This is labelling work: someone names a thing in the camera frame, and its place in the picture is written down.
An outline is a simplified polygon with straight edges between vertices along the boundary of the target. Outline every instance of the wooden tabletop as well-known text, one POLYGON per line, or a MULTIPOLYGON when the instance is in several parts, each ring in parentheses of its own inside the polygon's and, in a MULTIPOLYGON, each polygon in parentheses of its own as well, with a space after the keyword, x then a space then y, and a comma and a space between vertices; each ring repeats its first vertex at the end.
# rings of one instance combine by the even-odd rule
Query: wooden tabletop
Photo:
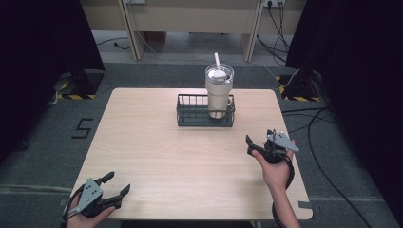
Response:
MULTIPOLYGON (((103 198, 131 184, 112 219, 273 219, 273 203, 258 162, 246 154, 245 136, 263 146, 267 129, 287 134, 276 94, 233 89, 233 127, 178 127, 178 94, 206 89, 117 88, 86 155, 74 191, 87 178, 110 171, 103 198)), ((287 193, 299 219, 310 219, 297 160, 287 193)))

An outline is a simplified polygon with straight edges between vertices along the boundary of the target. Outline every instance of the gray carpet floor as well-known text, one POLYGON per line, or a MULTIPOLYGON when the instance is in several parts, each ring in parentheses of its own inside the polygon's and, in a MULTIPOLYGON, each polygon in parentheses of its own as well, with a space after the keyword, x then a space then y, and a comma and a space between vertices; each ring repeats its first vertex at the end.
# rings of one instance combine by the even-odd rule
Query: gray carpet floor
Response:
MULTIPOLYGON (((28 149, 11 153, 0 165, 0 227, 58 227, 75 180, 80 172, 108 98, 116 87, 204 87, 204 65, 105 64, 106 75, 93 100, 59 100, 42 116, 28 138, 28 149), (86 139, 72 139, 91 128, 86 139)), ((275 75, 291 69, 271 68, 275 75)), ((290 102, 280 98, 272 75, 260 66, 234 66, 234 88, 273 89, 282 111, 323 107, 325 102, 290 102)), ((317 112, 284 114, 290 137, 301 153, 299 168, 314 217, 303 227, 366 227, 352 207, 326 180, 315 162, 307 137, 307 124, 317 112)), ((355 159, 330 109, 311 127, 311 142, 323 171, 344 193, 372 227, 398 227, 367 171, 355 159)), ((100 227, 120 227, 118 220, 106 220, 100 227)), ((262 227, 276 227, 264 221, 262 227)))

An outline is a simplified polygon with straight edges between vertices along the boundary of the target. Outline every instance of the power strip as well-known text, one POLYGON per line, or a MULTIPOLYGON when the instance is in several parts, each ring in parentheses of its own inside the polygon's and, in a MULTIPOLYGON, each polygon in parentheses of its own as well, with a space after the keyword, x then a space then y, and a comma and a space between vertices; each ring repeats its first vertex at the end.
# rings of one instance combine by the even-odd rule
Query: power strip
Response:
POLYGON ((272 2, 272 8, 279 8, 280 4, 284 6, 285 0, 264 0, 263 6, 268 7, 269 1, 272 2))

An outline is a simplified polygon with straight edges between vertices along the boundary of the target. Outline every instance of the metal rack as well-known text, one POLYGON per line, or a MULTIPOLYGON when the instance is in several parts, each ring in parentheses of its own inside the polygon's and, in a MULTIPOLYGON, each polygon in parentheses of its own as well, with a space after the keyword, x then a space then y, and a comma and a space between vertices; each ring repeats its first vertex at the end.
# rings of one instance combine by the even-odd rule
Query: metal rack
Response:
POLYGON ((200 94, 178 94, 178 126, 232 127, 235 120, 234 95, 228 96, 226 110, 208 110, 208 96, 200 94))

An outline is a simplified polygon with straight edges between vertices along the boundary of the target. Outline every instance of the table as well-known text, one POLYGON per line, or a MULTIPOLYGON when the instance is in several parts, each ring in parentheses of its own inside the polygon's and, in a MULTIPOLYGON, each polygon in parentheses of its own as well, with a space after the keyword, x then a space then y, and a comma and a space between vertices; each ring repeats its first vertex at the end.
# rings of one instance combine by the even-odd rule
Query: table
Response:
POLYGON ((147 0, 145 5, 119 2, 135 60, 141 60, 144 53, 143 31, 239 33, 244 60, 251 59, 261 0, 147 0))
MULTIPOLYGON (((178 127, 178 94, 206 89, 117 88, 106 106, 74 190, 87 178, 115 171, 101 185, 104 198, 131 184, 111 219, 273 219, 261 168, 246 154, 245 135, 266 142, 267 129, 284 131, 277 97, 268 89, 233 89, 233 127, 178 127)), ((298 219, 310 219, 297 159, 288 196, 298 219)))

